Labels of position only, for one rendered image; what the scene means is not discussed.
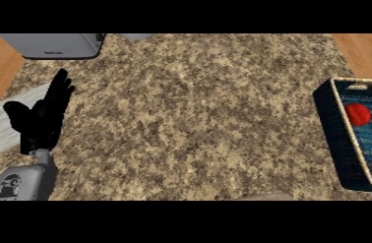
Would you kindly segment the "red tomato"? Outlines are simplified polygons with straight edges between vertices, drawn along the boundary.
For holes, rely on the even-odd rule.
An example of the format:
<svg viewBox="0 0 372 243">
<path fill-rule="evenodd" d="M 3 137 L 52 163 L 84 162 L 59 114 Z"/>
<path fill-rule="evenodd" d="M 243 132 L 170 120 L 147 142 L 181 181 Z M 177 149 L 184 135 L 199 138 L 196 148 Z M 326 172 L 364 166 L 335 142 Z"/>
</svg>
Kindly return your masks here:
<svg viewBox="0 0 372 243">
<path fill-rule="evenodd" d="M 370 111 L 360 103 L 348 103 L 344 106 L 348 121 L 354 126 L 363 126 L 370 120 Z"/>
</svg>

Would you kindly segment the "grey box appliance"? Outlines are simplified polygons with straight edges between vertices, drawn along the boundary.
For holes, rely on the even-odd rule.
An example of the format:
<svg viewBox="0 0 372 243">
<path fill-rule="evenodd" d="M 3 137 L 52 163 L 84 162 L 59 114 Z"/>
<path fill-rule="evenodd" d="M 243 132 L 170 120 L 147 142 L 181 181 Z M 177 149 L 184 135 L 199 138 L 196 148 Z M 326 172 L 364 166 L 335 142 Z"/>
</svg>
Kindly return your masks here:
<svg viewBox="0 0 372 243">
<path fill-rule="evenodd" d="M 26 59 L 75 60 L 99 56 L 103 33 L 0 33 Z"/>
</svg>

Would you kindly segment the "dark blue wicker basket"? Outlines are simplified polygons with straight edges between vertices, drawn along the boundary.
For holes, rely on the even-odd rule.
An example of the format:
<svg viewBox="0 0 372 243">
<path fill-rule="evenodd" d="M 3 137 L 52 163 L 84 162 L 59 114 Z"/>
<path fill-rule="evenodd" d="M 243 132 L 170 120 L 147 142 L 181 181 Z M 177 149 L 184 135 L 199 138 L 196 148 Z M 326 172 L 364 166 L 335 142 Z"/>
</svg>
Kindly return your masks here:
<svg viewBox="0 0 372 243">
<path fill-rule="evenodd" d="M 331 78 L 313 92 L 335 172 L 344 189 L 372 192 L 372 79 Z M 363 104 L 369 123 L 354 126 L 344 106 Z"/>
</svg>

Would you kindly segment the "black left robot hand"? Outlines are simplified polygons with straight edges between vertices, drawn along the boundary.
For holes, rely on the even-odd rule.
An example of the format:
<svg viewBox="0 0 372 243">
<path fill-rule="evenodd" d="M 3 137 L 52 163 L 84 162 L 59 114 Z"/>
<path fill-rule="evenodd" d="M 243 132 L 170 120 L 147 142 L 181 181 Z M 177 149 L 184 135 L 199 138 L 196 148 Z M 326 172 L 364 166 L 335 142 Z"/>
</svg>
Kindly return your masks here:
<svg viewBox="0 0 372 243">
<path fill-rule="evenodd" d="M 59 69 L 46 96 L 32 107 L 15 100 L 4 103 L 3 110 L 10 119 L 10 126 L 21 134 L 21 154 L 31 154 L 38 149 L 50 151 L 54 148 L 74 89 L 68 72 Z"/>
</svg>

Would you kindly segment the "pale grey round object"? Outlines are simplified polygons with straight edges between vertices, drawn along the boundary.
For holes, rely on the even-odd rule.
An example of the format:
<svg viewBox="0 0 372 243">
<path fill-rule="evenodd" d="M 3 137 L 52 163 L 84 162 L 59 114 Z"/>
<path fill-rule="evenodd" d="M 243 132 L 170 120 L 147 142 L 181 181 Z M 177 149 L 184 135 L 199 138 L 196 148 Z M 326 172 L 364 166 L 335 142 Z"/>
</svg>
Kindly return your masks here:
<svg viewBox="0 0 372 243">
<path fill-rule="evenodd" d="M 155 33 L 121 33 L 121 36 L 130 40 L 142 40 L 152 37 Z"/>
</svg>

